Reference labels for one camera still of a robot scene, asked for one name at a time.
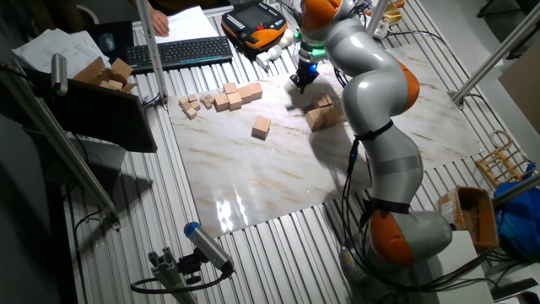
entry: white marble sheet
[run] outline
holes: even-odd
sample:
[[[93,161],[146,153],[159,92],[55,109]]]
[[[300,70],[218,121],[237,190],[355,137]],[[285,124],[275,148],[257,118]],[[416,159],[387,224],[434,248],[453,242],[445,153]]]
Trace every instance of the white marble sheet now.
[[[478,153],[476,135],[420,49],[411,45],[389,52],[421,83],[416,104],[393,120],[418,145],[424,169]],[[340,196],[354,136],[346,122],[317,133],[308,128],[301,108],[324,94],[340,102],[343,90],[332,66],[318,70],[321,75],[303,95],[288,75],[260,80],[262,99],[236,111],[202,106],[190,121],[178,105],[169,105],[199,219],[211,236]],[[257,115],[272,119],[266,141],[251,136]],[[363,158],[353,185],[354,191],[370,187]]]

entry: stacked wooden blocks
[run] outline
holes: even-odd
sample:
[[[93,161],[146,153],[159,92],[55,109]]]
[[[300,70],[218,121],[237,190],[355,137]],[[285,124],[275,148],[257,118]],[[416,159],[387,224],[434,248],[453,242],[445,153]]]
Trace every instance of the stacked wooden blocks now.
[[[204,104],[204,107],[207,108],[207,110],[210,110],[212,109],[213,96],[210,94],[203,96],[201,98],[201,102]]]
[[[238,110],[242,105],[261,98],[262,87],[258,82],[242,88],[237,88],[235,83],[224,84],[224,93],[216,95],[216,110]]]
[[[341,107],[336,107],[329,95],[314,100],[311,102],[311,106],[313,106],[313,110],[307,112],[305,120],[312,132],[321,131],[324,128],[347,121]]]
[[[186,116],[189,119],[193,119],[197,116],[197,111],[201,109],[201,103],[203,103],[207,109],[211,109],[212,105],[216,105],[216,111],[224,111],[227,109],[233,111],[241,109],[242,105],[246,103],[261,98],[262,87],[258,82],[248,84],[242,88],[237,88],[235,83],[229,83],[224,85],[224,92],[217,94],[216,96],[211,96],[210,94],[202,96],[199,102],[197,96],[191,94],[179,98],[178,104]],[[251,129],[251,136],[265,140],[268,136],[268,131],[270,130],[270,122],[270,119],[258,116]]]

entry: wooden block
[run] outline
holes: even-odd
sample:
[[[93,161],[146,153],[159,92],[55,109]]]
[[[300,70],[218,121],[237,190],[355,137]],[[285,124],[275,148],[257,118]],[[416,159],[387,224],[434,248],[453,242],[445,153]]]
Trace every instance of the wooden block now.
[[[229,99],[225,93],[217,94],[214,103],[216,105],[216,111],[229,109]]]
[[[254,82],[253,84],[249,84],[248,87],[251,91],[251,100],[257,100],[262,98],[261,84],[259,84],[258,82]]]
[[[212,109],[212,102],[210,100],[205,98],[202,103],[204,104],[204,107],[206,107],[208,110]]]
[[[238,110],[242,107],[242,99],[240,98],[240,94],[238,94],[238,92],[227,94],[227,98],[229,99],[229,110]]]
[[[271,121],[272,120],[266,117],[257,116],[255,123],[251,128],[251,136],[265,140],[268,136],[268,131],[270,130]]]
[[[322,108],[322,107],[325,107],[325,106],[330,106],[331,103],[328,102],[328,98],[330,98],[328,95],[324,95],[324,96],[322,96],[322,98],[319,98],[319,99],[316,99],[316,100],[312,101],[311,105],[313,106],[314,109]]]
[[[186,102],[185,104],[180,105],[180,107],[182,108],[182,110],[186,111],[187,109],[191,109],[191,108],[192,108],[192,104],[189,103],[189,102]]]
[[[327,98],[328,105],[333,105],[334,104],[334,101],[332,100],[332,97],[330,97],[330,95],[324,95],[324,96]]]
[[[201,103],[197,100],[190,102],[190,104],[192,105],[192,108],[195,109],[195,111],[201,110]]]
[[[329,128],[338,123],[339,114],[335,106],[326,106],[307,112],[305,120],[312,132]]]
[[[186,96],[182,96],[178,99],[178,106],[182,106],[185,103],[189,103],[189,99]]]
[[[106,81],[103,81],[101,80],[101,84],[100,84],[100,87],[102,88],[107,88],[107,89],[111,89],[111,90],[118,90],[118,88],[112,84],[109,84],[108,82]]]
[[[112,84],[112,86],[118,88],[119,90],[122,89],[122,86],[124,86],[123,83],[121,83],[120,81],[116,81],[116,80],[109,80],[109,84]]]
[[[193,118],[197,116],[197,111],[195,111],[195,109],[193,109],[192,107],[185,110],[184,113],[186,114],[187,118],[189,118],[190,120],[192,120]]]
[[[240,98],[242,99],[242,104],[246,104],[252,101],[253,95],[251,94],[251,90],[249,87],[245,86],[245,87],[239,88],[238,94],[240,94]]]
[[[224,84],[223,87],[225,89],[225,94],[231,94],[238,91],[235,83]]]

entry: paper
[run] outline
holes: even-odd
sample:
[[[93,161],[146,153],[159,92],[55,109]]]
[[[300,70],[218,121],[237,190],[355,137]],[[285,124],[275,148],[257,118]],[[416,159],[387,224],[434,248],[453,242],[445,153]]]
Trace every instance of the paper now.
[[[100,47],[95,43],[94,39],[92,39],[92,36],[86,31],[80,31],[78,33],[73,33],[70,35],[71,39],[75,42],[78,42],[82,46],[88,47],[88,50],[93,52],[95,55],[103,58],[103,62],[108,62],[109,58],[103,54]]]
[[[46,30],[13,52],[43,73],[51,72],[52,56],[60,54],[67,59],[68,78],[73,78],[99,56],[62,30]]]
[[[168,20],[169,37],[156,36],[156,43],[218,36],[218,32],[210,24],[199,6],[185,9],[174,16],[170,16]]]

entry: keyboard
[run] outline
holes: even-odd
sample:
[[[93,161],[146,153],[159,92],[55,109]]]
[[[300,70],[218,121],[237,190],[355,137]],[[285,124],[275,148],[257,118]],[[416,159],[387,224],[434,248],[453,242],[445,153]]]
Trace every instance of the keyboard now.
[[[164,70],[229,62],[233,57],[224,36],[161,43],[158,44],[158,51]],[[127,47],[126,60],[135,73],[154,70],[146,46]]]

